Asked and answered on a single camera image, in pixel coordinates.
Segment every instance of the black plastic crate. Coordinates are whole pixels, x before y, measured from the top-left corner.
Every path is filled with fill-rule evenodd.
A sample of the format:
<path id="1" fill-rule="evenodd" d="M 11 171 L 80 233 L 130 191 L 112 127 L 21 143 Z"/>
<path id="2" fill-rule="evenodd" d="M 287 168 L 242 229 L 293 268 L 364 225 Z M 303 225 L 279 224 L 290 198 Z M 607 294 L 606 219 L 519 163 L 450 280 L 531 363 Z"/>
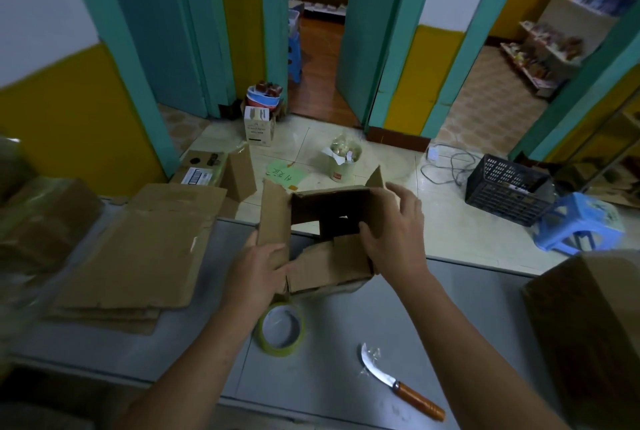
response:
<path id="1" fill-rule="evenodd" d="M 467 180 L 465 202 L 523 226 L 532 226 L 555 202 L 550 175 L 485 155 Z"/>

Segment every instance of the roll of tape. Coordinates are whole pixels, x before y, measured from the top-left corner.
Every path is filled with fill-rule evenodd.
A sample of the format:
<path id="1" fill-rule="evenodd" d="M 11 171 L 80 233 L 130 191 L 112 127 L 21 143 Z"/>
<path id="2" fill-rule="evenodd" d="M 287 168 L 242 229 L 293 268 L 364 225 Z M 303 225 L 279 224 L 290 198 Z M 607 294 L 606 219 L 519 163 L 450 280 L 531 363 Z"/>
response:
<path id="1" fill-rule="evenodd" d="M 298 309 L 281 302 L 269 306 L 258 321 L 257 334 L 262 350 L 270 356 L 284 357 L 293 353 L 305 330 Z"/>

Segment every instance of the person's left hand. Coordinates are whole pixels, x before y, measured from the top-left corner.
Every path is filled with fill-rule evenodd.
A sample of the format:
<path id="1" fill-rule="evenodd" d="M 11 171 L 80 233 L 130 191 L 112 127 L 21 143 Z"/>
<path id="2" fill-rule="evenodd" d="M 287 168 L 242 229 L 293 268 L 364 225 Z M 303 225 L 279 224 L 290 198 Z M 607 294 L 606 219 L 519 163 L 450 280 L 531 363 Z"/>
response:
<path id="1" fill-rule="evenodd" d="M 258 231 L 251 233 L 244 248 L 237 255 L 227 273 L 225 289 L 220 310 L 229 310 L 251 328 L 258 322 L 260 315 L 267 310 L 276 292 L 285 286 L 288 263 L 279 269 L 268 267 L 269 255 L 285 244 L 267 244 L 256 246 Z"/>

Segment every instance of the yellow painted wall panel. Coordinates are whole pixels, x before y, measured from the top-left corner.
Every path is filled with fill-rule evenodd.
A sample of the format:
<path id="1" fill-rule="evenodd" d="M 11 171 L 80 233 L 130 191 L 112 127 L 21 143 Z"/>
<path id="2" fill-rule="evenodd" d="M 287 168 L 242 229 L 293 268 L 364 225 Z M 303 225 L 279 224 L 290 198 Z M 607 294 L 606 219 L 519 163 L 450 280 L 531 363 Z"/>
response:
<path id="1" fill-rule="evenodd" d="M 103 44 L 0 90 L 0 133 L 20 138 L 40 174 L 80 177 L 99 195 L 166 181 Z"/>
<path id="2" fill-rule="evenodd" d="M 249 86 L 266 78 L 262 0 L 222 1 L 227 19 L 236 95 L 243 98 Z"/>
<path id="3" fill-rule="evenodd" d="M 616 110 L 634 91 L 640 86 L 640 65 L 631 68 L 628 73 L 620 79 L 609 93 L 600 100 L 593 109 L 585 115 L 580 123 L 566 136 L 560 145 L 549 154 L 545 161 L 561 163 L 567 160 L 571 154 L 599 127 L 604 120 L 609 118 L 613 111 Z M 640 99 L 637 99 L 627 107 L 627 111 L 640 111 Z M 629 137 L 623 125 L 612 124 L 611 128 L 607 127 L 602 133 L 598 134 L 593 143 L 580 154 L 581 158 L 594 156 L 598 158 L 611 158 L 613 154 L 624 145 L 628 145 Z M 640 150 L 634 151 L 634 154 L 640 155 Z"/>
<path id="4" fill-rule="evenodd" d="M 418 25 L 384 128 L 420 134 L 465 34 Z"/>
<path id="5" fill-rule="evenodd" d="M 510 40 L 524 40 L 527 33 L 518 25 L 519 22 L 530 20 L 537 22 L 550 0 L 507 0 L 500 15 L 493 23 L 489 35 L 508 38 Z"/>

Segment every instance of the power cord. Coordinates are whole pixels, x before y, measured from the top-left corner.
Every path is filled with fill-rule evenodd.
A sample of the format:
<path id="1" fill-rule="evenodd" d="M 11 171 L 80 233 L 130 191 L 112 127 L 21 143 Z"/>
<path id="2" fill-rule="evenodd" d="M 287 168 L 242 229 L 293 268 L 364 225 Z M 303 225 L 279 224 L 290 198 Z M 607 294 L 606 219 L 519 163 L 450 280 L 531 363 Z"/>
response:
<path id="1" fill-rule="evenodd" d="M 427 179 L 429 182 L 431 182 L 432 184 L 436 184 L 436 185 L 444 185 L 444 184 L 455 184 L 458 187 L 462 187 L 463 185 L 463 181 L 460 180 L 460 175 L 462 174 L 466 174 L 468 172 L 473 172 L 474 168 L 476 167 L 476 160 L 480 160 L 482 159 L 481 157 L 478 157 L 477 155 L 464 150 L 463 148 L 460 147 L 455 147 L 453 145 L 449 145 L 448 143 L 436 143 L 435 145 L 433 145 L 434 147 L 438 147 L 438 146 L 443 146 L 443 147 L 449 147 L 455 150 L 460 150 L 460 152 L 458 153 L 454 153 L 450 158 L 449 161 L 451 162 L 451 167 L 446 167 L 444 165 L 433 165 L 430 163 L 427 163 L 425 165 L 423 165 L 422 167 L 420 167 L 420 173 L 424 176 L 425 179 Z M 465 156 L 468 155 L 471 160 L 465 164 L 463 167 L 454 167 L 453 166 L 453 161 L 454 159 L 460 159 L 461 156 Z M 424 173 L 424 169 L 426 167 L 429 168 L 446 168 L 447 170 L 451 170 L 451 180 L 447 180 L 444 182 L 436 182 L 435 180 L 431 179 L 427 174 Z"/>

